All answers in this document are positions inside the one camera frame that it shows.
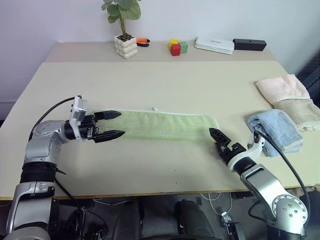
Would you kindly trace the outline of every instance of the pink towel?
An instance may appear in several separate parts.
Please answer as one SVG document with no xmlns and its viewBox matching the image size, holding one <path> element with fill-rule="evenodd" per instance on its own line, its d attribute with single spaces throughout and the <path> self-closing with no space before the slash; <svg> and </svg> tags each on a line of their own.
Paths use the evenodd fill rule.
<svg viewBox="0 0 320 240">
<path fill-rule="evenodd" d="M 307 89 L 294 74 L 259 80 L 256 85 L 272 105 L 282 100 L 310 99 Z"/>
</svg>

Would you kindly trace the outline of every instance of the white box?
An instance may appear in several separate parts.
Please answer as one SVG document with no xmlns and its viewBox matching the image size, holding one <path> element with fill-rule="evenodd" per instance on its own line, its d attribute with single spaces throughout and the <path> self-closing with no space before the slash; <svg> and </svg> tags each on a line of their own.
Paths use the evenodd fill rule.
<svg viewBox="0 0 320 240">
<path fill-rule="evenodd" d="M 235 49 L 235 43 L 213 37 L 198 36 L 195 40 L 194 47 L 222 54 L 232 54 Z"/>
</svg>

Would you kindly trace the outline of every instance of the robotic arm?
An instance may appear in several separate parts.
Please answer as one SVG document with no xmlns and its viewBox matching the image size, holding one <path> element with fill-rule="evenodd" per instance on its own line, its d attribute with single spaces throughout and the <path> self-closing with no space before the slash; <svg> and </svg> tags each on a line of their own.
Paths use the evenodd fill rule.
<svg viewBox="0 0 320 240">
<path fill-rule="evenodd" d="M 265 220 L 269 240 L 302 240 L 305 235 L 304 223 L 308 212 L 299 198 L 288 193 L 280 181 L 256 160 L 265 144 L 265 139 L 256 132 L 246 150 L 238 142 L 228 147 L 231 140 L 220 130 L 209 129 L 216 141 L 220 157 L 231 172 L 240 175 L 243 184 L 267 209 Z"/>
<path fill-rule="evenodd" d="M 95 143 L 121 137 L 125 132 L 110 130 L 99 132 L 96 122 L 114 119 L 118 111 L 96 112 L 85 115 L 87 101 L 76 96 L 70 119 L 44 121 L 34 127 L 28 142 L 22 167 L 20 184 L 16 186 L 7 220 L 5 240 L 50 240 L 48 225 L 51 217 L 55 176 L 61 145 L 70 140 L 94 140 Z M 254 162 L 262 151 L 265 139 L 253 135 L 251 148 L 246 150 L 220 130 L 210 128 L 222 161 L 232 172 L 240 175 L 244 185 L 263 202 L 267 209 L 266 224 L 269 240 L 302 240 L 307 208 L 297 197 L 288 193 L 279 180 L 263 165 Z"/>
<path fill-rule="evenodd" d="M 49 240 L 48 225 L 55 195 L 55 176 L 61 145 L 70 140 L 94 140 L 95 143 L 121 137 L 125 132 L 99 132 L 96 122 L 114 119 L 118 111 L 96 112 L 85 115 L 87 101 L 76 96 L 71 106 L 70 119 L 49 120 L 32 130 L 32 139 L 25 150 L 20 184 L 16 186 L 11 204 L 5 240 Z"/>
</svg>

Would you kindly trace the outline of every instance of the green towel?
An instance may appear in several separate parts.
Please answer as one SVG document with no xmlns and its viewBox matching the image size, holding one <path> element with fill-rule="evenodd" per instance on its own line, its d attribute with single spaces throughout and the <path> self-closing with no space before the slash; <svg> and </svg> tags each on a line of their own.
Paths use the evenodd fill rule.
<svg viewBox="0 0 320 240">
<path fill-rule="evenodd" d="M 125 131 L 121 139 L 213 142 L 209 128 L 219 128 L 216 119 L 209 115 L 119 111 L 121 116 L 96 123 L 100 132 Z"/>
</svg>

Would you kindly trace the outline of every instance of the orange scissors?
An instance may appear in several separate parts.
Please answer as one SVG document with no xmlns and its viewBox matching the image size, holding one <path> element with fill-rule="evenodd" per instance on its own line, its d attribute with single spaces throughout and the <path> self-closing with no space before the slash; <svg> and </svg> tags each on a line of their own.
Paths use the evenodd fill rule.
<svg viewBox="0 0 320 240">
<path fill-rule="evenodd" d="M 147 38 L 138 38 L 136 40 L 136 44 L 139 46 L 139 47 L 149 47 L 149 43 L 150 43 L 150 40 L 147 39 Z"/>
</svg>

